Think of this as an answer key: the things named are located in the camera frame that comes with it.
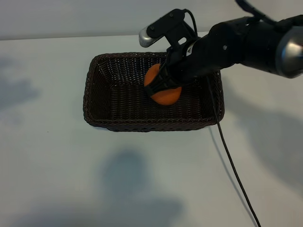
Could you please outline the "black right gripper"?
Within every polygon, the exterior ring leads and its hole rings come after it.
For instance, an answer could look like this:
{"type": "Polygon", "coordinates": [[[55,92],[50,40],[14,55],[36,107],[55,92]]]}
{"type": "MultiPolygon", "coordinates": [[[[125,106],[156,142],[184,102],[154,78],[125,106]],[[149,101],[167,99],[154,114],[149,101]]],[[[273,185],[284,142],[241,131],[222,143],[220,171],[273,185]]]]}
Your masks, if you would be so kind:
{"type": "Polygon", "coordinates": [[[152,66],[145,75],[145,91],[152,96],[161,91],[175,89],[199,78],[198,58],[194,45],[182,45],[179,49],[169,47],[163,66],[152,66]]]}

